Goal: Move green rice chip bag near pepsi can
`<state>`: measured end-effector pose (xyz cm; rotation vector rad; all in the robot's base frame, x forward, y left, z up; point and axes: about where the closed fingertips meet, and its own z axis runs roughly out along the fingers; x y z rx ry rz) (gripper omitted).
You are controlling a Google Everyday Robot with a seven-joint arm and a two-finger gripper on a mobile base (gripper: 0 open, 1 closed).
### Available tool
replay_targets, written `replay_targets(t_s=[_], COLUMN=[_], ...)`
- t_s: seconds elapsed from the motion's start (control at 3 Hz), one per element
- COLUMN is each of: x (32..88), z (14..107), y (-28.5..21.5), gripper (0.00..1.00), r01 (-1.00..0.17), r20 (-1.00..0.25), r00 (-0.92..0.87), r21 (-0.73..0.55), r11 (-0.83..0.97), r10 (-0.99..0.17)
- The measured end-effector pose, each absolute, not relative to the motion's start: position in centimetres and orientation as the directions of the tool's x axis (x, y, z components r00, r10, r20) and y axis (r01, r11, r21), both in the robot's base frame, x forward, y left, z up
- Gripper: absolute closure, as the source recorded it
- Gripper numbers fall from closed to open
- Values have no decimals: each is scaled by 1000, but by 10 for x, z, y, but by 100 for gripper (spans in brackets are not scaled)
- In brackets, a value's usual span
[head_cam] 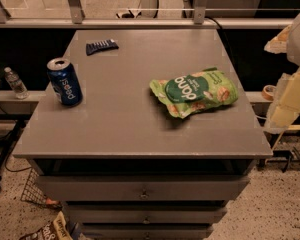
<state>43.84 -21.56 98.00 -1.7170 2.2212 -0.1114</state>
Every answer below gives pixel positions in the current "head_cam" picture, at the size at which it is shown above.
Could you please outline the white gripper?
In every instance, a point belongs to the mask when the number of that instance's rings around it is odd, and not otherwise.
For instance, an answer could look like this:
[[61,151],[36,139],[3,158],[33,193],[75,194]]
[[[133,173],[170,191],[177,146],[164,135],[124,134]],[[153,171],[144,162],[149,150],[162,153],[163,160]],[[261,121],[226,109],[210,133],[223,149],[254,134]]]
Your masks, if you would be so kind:
[[[300,13],[292,25],[268,41],[264,50],[273,54],[287,52],[287,59],[300,66]],[[300,115],[300,68],[292,75],[283,73],[266,115],[264,130],[271,134],[285,131]]]

